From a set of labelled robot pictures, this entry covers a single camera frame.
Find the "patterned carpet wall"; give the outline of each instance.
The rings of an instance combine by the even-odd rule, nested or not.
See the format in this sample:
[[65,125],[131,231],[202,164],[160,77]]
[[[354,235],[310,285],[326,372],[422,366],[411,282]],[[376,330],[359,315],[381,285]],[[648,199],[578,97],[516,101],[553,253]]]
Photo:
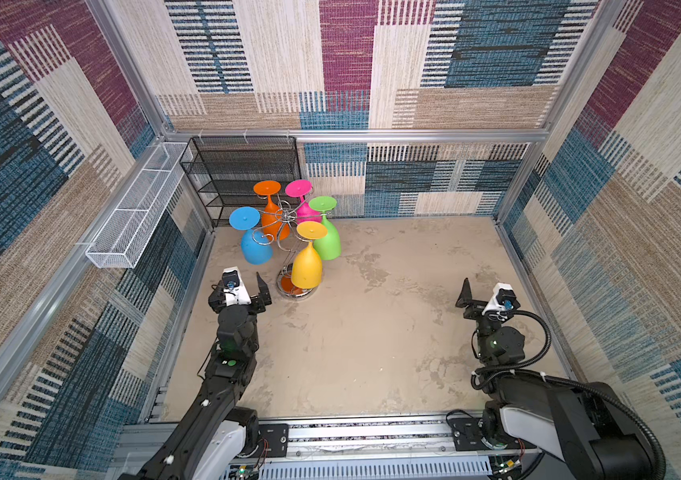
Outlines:
[[113,0],[177,130],[535,128],[597,0]]
[[152,136],[84,0],[0,2],[0,345]]
[[681,478],[681,0],[632,0],[505,227],[583,379]]
[[314,196],[342,216],[492,215],[528,144],[298,144]]
[[204,240],[192,195],[178,187],[134,269],[88,268],[0,404],[0,478],[103,478]]

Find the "white wire basket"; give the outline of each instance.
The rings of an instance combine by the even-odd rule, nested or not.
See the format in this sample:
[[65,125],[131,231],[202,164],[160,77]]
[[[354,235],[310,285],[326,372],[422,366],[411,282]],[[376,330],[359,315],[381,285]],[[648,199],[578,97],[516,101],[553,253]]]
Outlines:
[[87,249],[96,267],[135,268],[183,177],[180,162],[191,156],[185,143],[154,150]]

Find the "black mesh shelf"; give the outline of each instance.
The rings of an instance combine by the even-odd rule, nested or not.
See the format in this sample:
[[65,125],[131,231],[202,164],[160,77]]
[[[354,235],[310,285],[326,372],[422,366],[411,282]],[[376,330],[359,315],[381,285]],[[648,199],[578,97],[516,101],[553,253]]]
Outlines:
[[215,226],[228,225],[240,206],[266,205],[252,190],[258,182],[277,180],[284,189],[300,179],[292,137],[195,137],[188,147],[193,160],[181,166]]

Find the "black mesh organizer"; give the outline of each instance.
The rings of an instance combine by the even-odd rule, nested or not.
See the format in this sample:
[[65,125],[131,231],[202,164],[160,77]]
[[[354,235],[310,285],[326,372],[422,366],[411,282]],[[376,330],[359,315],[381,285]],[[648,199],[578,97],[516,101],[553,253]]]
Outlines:
[[284,192],[300,179],[292,137],[194,137],[188,147],[193,160],[181,166],[215,226],[228,225],[231,212],[240,206],[266,205],[252,190],[259,181],[277,180]]

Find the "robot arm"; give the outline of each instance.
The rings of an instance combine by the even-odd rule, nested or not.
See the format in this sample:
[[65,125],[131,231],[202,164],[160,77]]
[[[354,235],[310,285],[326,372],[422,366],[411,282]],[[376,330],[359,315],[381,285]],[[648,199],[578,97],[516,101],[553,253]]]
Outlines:
[[[472,384],[493,399],[482,417],[488,445],[521,438],[563,460],[578,480],[663,478],[665,457],[657,438],[607,384],[524,370],[545,355],[551,333],[538,315],[518,310],[510,285],[496,284],[493,298],[484,302],[471,297],[465,279],[456,306],[477,322],[477,359],[484,366],[472,374]],[[504,325],[515,315],[535,319],[546,333],[543,349],[530,360],[524,360],[524,335]]]
[[210,350],[204,380],[192,406],[170,437],[136,475],[119,480],[217,478],[240,452],[258,443],[255,410],[235,407],[255,370],[257,314],[271,304],[258,277],[259,294],[248,296],[237,267],[224,270],[208,302],[218,313],[218,342]]

